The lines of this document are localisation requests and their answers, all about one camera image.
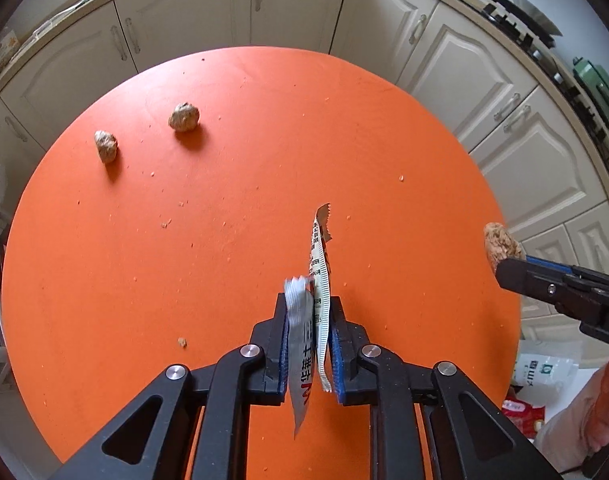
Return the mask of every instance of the orange round table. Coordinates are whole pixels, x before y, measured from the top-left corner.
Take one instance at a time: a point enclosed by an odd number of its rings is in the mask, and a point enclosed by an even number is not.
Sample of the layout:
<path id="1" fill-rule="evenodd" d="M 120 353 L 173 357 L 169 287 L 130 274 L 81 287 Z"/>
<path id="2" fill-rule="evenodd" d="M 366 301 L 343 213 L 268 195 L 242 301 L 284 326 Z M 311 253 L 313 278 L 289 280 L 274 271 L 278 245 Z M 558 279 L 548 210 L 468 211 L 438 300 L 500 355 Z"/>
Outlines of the orange round table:
<path id="1" fill-rule="evenodd" d="M 175 134 L 167 120 L 185 101 L 200 128 Z M 106 168 L 96 130 L 120 144 Z M 284 279 L 308 272 L 325 202 L 347 319 L 407 362 L 456 362 L 500 403 L 519 308 L 485 258 L 483 227 L 502 216 L 473 160 L 415 99 L 356 66 L 231 48 L 110 91 L 22 195 L 4 329 L 56 455 L 69 458 L 168 364 L 198 368 L 248 342 Z M 318 383 L 295 441 L 293 430 L 288 399 L 251 410 L 249 479 L 368 478 L 366 407 L 342 408 Z"/>

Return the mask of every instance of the kitchen cabinet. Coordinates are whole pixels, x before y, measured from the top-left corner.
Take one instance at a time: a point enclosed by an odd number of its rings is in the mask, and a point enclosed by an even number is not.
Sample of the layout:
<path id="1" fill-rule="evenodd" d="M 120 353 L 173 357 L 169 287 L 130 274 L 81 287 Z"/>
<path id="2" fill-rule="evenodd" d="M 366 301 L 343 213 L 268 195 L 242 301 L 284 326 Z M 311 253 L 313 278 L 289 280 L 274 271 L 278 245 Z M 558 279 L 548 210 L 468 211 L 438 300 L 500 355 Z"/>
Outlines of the kitchen cabinet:
<path id="1" fill-rule="evenodd" d="M 578 263 L 609 274 L 609 203 L 604 202 L 565 223 Z"/>
<path id="2" fill-rule="evenodd" d="M 577 265 L 573 245 L 564 225 L 559 225 L 525 240 L 522 242 L 522 247 L 529 256 L 536 256 L 561 264 Z M 557 314 L 552 305 L 527 296 L 521 298 L 521 310 L 523 319 Z"/>
<path id="3" fill-rule="evenodd" d="M 342 0 L 252 0 L 251 43 L 329 53 Z"/>
<path id="4" fill-rule="evenodd" d="M 251 0 L 116 0 L 138 72 L 169 59 L 249 44 Z"/>
<path id="5" fill-rule="evenodd" d="M 606 199 L 575 131 L 540 87 L 471 156 L 518 241 L 558 226 Z"/>
<path id="6" fill-rule="evenodd" d="M 44 150 L 0 100 L 0 211 L 6 216 L 13 216 L 43 156 Z"/>
<path id="7" fill-rule="evenodd" d="M 468 152 L 536 84 L 502 45 L 444 4 L 433 12 L 398 81 Z"/>
<path id="8" fill-rule="evenodd" d="M 51 40 L 0 96 L 46 149 L 89 105 L 136 73 L 111 2 Z"/>
<path id="9" fill-rule="evenodd" d="M 564 225 L 543 232 L 522 242 L 526 254 L 559 264 L 577 265 L 571 238 Z"/>
<path id="10" fill-rule="evenodd" d="M 395 84 L 437 0 L 344 0 L 331 54 Z"/>

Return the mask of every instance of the red package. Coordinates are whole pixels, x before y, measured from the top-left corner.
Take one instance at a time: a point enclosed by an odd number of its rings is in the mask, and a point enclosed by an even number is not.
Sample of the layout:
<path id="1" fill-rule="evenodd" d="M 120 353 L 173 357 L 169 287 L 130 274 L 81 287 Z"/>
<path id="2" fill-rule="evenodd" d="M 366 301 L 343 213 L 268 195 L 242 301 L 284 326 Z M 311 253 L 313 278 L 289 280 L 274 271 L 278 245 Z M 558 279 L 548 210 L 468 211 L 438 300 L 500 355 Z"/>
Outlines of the red package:
<path id="1" fill-rule="evenodd" d="M 534 408 L 528 402 L 507 397 L 502 403 L 502 413 L 526 438 L 535 438 L 544 424 L 544 406 Z"/>

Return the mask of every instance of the green appliance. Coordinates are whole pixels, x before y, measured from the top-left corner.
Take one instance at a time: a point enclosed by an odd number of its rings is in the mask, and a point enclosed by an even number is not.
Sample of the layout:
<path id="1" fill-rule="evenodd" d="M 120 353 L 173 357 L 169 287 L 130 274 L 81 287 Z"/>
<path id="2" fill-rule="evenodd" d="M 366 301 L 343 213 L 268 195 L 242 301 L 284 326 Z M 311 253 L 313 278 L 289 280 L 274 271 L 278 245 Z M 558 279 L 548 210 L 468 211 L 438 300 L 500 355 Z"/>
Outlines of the green appliance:
<path id="1" fill-rule="evenodd" d="M 573 60 L 573 75 L 587 91 L 591 101 L 609 128 L 609 75 L 601 65 L 582 57 Z"/>

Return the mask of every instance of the white plastic bag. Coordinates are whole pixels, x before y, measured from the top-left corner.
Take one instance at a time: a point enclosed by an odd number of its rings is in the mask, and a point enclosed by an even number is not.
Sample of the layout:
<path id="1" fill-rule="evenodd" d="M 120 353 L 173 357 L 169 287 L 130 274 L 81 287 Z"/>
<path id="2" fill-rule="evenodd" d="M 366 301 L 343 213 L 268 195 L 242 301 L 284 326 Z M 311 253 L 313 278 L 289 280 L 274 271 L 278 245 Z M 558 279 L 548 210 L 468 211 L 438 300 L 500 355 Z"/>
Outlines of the white plastic bag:
<path id="1" fill-rule="evenodd" d="M 581 341 L 521 340 L 511 382 L 561 390 L 575 378 L 581 357 Z"/>

